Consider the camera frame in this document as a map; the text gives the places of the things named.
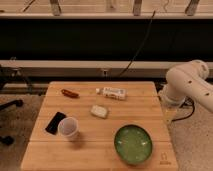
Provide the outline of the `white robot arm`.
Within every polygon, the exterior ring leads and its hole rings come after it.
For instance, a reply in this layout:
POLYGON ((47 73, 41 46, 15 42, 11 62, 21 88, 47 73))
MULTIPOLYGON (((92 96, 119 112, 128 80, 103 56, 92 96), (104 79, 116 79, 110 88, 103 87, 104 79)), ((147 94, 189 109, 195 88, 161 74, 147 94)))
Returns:
POLYGON ((206 81, 209 67, 202 60, 192 60, 170 68, 166 73, 167 84, 160 98, 166 108, 178 108, 186 97, 213 112, 213 85, 206 81))

